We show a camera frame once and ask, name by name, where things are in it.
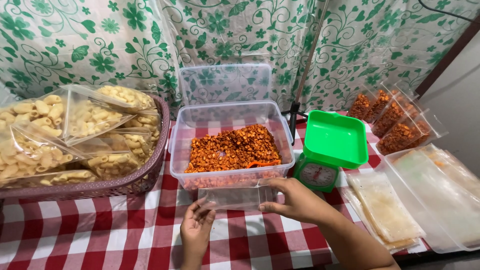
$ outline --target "kitchen scale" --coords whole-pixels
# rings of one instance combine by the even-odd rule
[[[368,161],[362,121],[321,110],[309,113],[303,153],[293,177],[309,189],[331,192],[339,167],[357,169]]]

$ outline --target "purple basket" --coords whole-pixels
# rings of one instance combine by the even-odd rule
[[[162,167],[165,145],[167,144],[168,132],[170,130],[170,111],[168,104],[161,97],[150,96],[154,99],[158,112],[161,112],[162,115],[161,132],[152,156],[139,170],[126,177],[111,181],[0,189],[0,199],[20,198],[28,199],[29,201],[75,200],[138,194],[152,189]]]

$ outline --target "green flower pattern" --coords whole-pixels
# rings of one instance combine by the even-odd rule
[[[313,44],[324,0],[160,2],[5,1],[1,83],[18,98],[72,83],[156,84],[175,119],[180,68],[267,63],[271,79],[258,72],[255,83],[270,84],[269,98],[288,110],[315,47],[300,110],[347,110],[361,84],[414,90],[469,25],[413,0],[331,1]],[[471,19],[480,8],[452,0],[431,6]],[[218,75],[206,69],[201,76],[197,87]]]

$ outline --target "scale dial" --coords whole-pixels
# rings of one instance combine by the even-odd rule
[[[329,186],[335,181],[336,171],[327,166],[322,166],[315,163],[305,165],[300,172],[300,178],[307,184],[314,186]]]

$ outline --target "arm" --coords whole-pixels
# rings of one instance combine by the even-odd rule
[[[199,270],[210,240],[214,210],[200,208],[198,201],[187,208],[180,226],[183,262],[180,270]]]
[[[273,178],[271,188],[285,194],[285,204],[263,203],[259,210],[318,226],[340,264],[346,269],[399,270],[388,250],[320,199],[295,178]]]

